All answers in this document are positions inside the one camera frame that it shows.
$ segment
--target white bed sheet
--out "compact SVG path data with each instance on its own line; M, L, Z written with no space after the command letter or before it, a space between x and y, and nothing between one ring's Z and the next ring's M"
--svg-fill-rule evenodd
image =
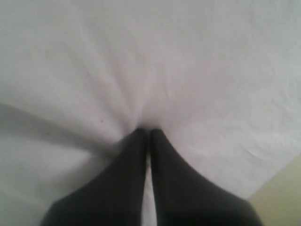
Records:
M38 225L140 126L249 197L301 152L300 12L299 0L1 0L0 225Z

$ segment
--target wrinkled fabric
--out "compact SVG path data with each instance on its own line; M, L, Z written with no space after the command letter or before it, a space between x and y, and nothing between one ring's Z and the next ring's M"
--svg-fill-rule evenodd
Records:
M0 1L0 225L34 226L137 127L249 197L301 151L298 0ZM143 224L154 225L147 175Z

